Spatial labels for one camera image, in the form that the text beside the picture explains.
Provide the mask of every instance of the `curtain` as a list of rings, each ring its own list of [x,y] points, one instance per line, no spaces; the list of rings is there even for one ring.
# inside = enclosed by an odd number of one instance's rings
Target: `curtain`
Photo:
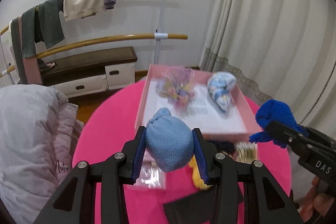
[[[215,0],[200,67],[228,71],[259,105],[287,103],[298,123],[336,137],[334,0]],[[313,174],[290,152],[302,200]]]

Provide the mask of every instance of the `pink tablecloth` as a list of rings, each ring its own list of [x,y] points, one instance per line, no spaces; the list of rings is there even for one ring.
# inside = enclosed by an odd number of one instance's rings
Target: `pink tablecloth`
[[[85,125],[73,157],[73,166],[86,160],[90,164],[106,160],[121,151],[126,141],[134,138],[134,122],[144,81],[130,85],[108,98],[93,113]],[[254,113],[258,106],[247,99]],[[259,158],[271,171],[285,192],[291,186],[291,167],[287,150],[273,143],[258,145]],[[197,189],[188,167],[167,174],[166,190],[136,190],[125,186],[125,199],[130,224],[168,223],[163,203],[195,193]],[[239,221],[243,223],[243,205],[239,206]],[[97,185],[95,223],[100,224],[100,185]]]

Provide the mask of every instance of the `curtain lace trim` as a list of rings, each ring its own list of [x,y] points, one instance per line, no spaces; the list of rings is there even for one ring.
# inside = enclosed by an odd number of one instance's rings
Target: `curtain lace trim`
[[[209,48],[205,49],[205,53],[208,54],[211,59],[215,59],[215,62],[223,64],[226,67],[227,72],[233,74],[243,84],[245,84],[245,85],[249,86],[250,88],[252,88],[254,90],[255,97],[257,97],[259,100],[268,101],[268,100],[273,99],[271,96],[269,96],[269,95],[261,92],[260,89],[259,89],[258,84],[255,81],[253,81],[253,80],[245,77],[243,75],[243,72],[240,69],[231,66],[228,63],[228,59],[227,58],[225,58],[225,57],[218,57],[218,55],[215,54],[215,53],[213,53],[213,52],[211,52],[211,49],[209,49]]]

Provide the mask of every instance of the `white drawer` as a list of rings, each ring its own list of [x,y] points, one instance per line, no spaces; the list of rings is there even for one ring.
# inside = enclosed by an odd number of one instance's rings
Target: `white drawer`
[[[106,66],[105,71],[110,90],[120,89],[135,82],[134,63]]]
[[[97,75],[55,85],[68,98],[108,90],[106,75]]]

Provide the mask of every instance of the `human hand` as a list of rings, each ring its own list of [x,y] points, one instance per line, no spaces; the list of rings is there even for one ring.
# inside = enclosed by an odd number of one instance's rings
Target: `human hand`
[[[305,197],[304,206],[300,212],[301,218],[304,222],[308,221],[313,215],[314,209],[321,215],[325,216],[329,211],[330,207],[335,201],[335,198],[321,193],[317,195],[317,189],[319,186],[320,179],[315,177],[312,181],[313,187],[310,189]]]

